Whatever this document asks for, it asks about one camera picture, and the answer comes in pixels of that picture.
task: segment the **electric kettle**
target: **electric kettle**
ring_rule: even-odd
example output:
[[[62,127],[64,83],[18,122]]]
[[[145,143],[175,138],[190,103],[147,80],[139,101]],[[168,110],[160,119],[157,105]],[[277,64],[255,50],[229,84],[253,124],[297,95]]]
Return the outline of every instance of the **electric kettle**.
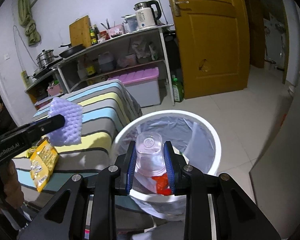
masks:
[[[151,7],[152,4],[154,4],[157,8],[157,17],[154,15],[154,10]],[[137,3],[135,4],[134,9],[136,11],[139,29],[157,25],[157,20],[159,20],[161,17],[161,9],[156,0]]]

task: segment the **striped blanket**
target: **striped blanket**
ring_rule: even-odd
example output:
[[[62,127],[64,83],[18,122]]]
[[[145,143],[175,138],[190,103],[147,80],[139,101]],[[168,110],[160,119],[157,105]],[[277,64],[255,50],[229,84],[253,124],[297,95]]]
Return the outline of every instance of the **striped blanket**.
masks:
[[[86,177],[109,166],[108,154],[115,136],[124,126],[142,115],[138,103],[119,80],[89,86],[62,98],[83,106],[82,143],[56,147],[60,154],[59,160],[41,193],[37,192],[30,177],[30,160],[26,158],[26,152],[13,159],[25,201],[38,208],[43,207],[73,174],[80,173]],[[49,106],[38,110],[34,121],[46,118]],[[124,200],[119,197],[117,204]],[[136,207],[132,201],[128,205],[127,208],[131,205],[133,209]]]

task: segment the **purple foam sponge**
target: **purple foam sponge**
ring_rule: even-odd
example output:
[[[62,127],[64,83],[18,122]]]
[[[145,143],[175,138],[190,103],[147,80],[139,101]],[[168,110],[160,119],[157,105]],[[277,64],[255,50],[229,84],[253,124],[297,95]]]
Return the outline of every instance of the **purple foam sponge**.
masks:
[[[49,141],[53,146],[70,146],[81,143],[83,107],[63,98],[54,98],[51,102],[48,117],[61,114],[65,125],[48,133]]]

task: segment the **cooking pot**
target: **cooking pot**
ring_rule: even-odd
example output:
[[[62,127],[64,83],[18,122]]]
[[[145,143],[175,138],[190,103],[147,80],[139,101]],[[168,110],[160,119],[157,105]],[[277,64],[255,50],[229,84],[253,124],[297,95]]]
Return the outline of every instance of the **cooking pot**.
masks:
[[[37,63],[39,65],[40,69],[45,68],[48,64],[50,64],[52,61],[54,61],[55,58],[59,56],[53,55],[53,49],[43,50],[38,56],[37,56]]]
[[[66,49],[65,51],[63,51],[59,54],[59,56],[62,58],[70,57],[73,54],[76,54],[79,51],[82,51],[86,48],[83,44],[72,47],[71,43],[67,44],[67,45],[60,45],[60,48],[62,48],[62,47],[69,47],[68,49]]]

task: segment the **green towel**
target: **green towel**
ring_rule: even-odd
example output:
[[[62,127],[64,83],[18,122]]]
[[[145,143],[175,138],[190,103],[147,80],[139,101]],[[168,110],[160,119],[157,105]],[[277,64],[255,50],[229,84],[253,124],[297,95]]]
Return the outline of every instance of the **green towel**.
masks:
[[[35,21],[32,19],[32,12],[29,0],[18,0],[19,23],[26,28],[25,34],[28,38],[28,45],[41,41],[41,36],[36,30]]]

